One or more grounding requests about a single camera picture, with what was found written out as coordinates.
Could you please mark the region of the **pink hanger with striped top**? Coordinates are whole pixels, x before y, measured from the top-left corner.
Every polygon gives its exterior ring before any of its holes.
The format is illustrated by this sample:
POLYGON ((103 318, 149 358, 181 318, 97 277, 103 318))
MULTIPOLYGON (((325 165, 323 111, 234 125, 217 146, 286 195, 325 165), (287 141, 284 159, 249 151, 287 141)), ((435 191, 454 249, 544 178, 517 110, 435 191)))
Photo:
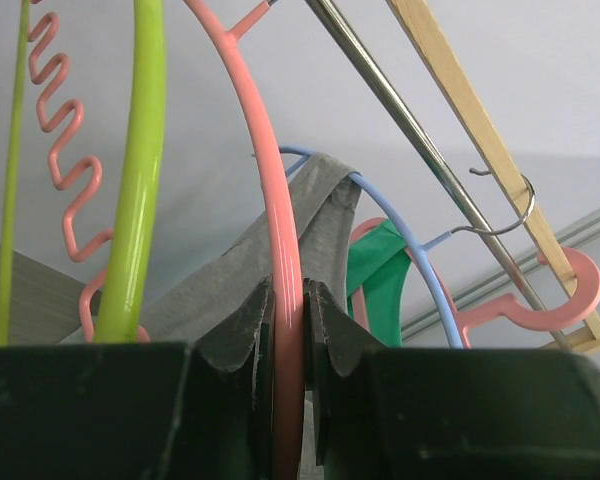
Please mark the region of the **pink hanger with striped top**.
POLYGON ((202 1, 189 9, 216 48, 233 83, 256 155, 265 212, 275 294, 272 475, 294 479, 299 473, 303 398, 303 287, 291 197, 277 140, 264 103, 238 50, 239 39, 268 11, 257 4, 233 27, 225 28, 202 1))

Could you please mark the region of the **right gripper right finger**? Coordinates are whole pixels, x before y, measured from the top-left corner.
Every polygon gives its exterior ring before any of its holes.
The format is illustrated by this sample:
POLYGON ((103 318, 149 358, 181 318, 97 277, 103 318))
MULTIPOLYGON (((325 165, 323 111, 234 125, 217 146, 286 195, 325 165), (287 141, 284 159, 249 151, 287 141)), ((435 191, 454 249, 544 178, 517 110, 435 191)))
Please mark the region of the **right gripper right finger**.
POLYGON ((330 479, 600 479, 600 369, 560 351, 390 348, 305 284, 330 479))

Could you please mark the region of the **lime green hanger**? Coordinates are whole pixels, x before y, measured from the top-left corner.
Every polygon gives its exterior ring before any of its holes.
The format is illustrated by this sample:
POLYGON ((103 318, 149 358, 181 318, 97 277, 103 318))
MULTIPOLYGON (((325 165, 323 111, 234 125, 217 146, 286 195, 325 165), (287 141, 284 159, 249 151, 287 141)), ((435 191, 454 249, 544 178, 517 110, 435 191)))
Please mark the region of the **lime green hanger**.
POLYGON ((0 242, 0 346, 9 342, 13 275, 13 242, 20 129, 24 79, 43 86, 36 114, 40 128, 57 132, 47 155, 54 187, 71 188, 86 178, 85 188, 71 201, 62 217, 62 231, 70 259, 82 262, 104 245, 110 245, 109 262, 84 288, 79 298, 79 318, 85 341, 146 342, 149 335, 139 324, 150 256, 152 232, 162 165, 166 109, 166 33, 160 1, 134 4, 134 63, 126 148, 115 225, 78 245, 73 228, 76 214, 97 193, 103 177, 95 156, 80 159, 68 172, 59 167, 59 155, 79 132, 84 106, 77 99, 64 102, 49 115, 46 106, 69 73, 69 58, 53 55, 40 66, 40 55, 55 38, 59 20, 55 13, 29 24, 29 2, 20 4, 15 78, 3 195, 0 242))

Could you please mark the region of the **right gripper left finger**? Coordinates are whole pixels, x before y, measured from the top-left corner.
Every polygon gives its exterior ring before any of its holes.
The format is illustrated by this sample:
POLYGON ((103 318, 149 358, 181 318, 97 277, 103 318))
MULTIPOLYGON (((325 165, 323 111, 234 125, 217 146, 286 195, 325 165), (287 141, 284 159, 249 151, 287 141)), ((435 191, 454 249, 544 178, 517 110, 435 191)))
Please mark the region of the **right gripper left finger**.
POLYGON ((0 348, 0 479, 265 479, 272 283, 194 343, 0 348))

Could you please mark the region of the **light blue hanger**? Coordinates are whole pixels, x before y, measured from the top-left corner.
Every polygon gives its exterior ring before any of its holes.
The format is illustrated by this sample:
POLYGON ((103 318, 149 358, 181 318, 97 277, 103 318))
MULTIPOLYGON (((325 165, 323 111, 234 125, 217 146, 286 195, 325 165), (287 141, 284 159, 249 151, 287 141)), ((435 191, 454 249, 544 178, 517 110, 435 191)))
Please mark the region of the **light blue hanger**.
POLYGON ((422 279, 429 289, 431 297, 434 301, 434 305, 436 306, 440 315, 449 346, 452 348, 465 348, 467 346, 467 341, 462 338, 459 324, 456 320, 457 309, 454 301, 446 289, 444 282, 440 279, 435 268, 430 263, 427 252, 449 239, 452 235, 460 232, 485 234, 489 237, 497 237, 517 229, 529 218, 530 214, 535 208, 535 191, 530 191, 531 199, 528 201, 528 205, 524 210, 522 217, 503 229, 487 231, 476 227, 458 226, 438 235, 425 244, 421 244, 417 241, 415 235, 409 229, 406 222, 401 218, 398 211, 376 187, 374 187, 367 179, 364 178, 364 176, 356 171, 352 171, 348 174, 348 178, 353 184, 360 187, 363 192, 365 192, 371 199, 374 200, 374 202, 386 214, 385 219, 388 219, 393 223, 403 238, 403 241, 406 245, 405 251, 411 258, 411 266, 415 266, 416 269, 419 270, 422 279))

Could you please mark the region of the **grey tank top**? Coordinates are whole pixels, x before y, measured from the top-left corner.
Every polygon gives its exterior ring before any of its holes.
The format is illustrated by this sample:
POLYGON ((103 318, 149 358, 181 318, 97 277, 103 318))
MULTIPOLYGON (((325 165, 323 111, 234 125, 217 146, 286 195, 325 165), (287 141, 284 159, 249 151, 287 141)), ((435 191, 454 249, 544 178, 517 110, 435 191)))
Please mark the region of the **grey tank top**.
MULTIPOLYGON (((347 244, 361 190, 350 168, 312 155, 292 179, 304 279, 346 303, 347 244)), ((258 217, 219 258, 147 307, 144 327, 159 342, 190 345, 170 479, 294 479, 310 429, 304 348, 282 366, 272 319, 269 229, 258 217)))

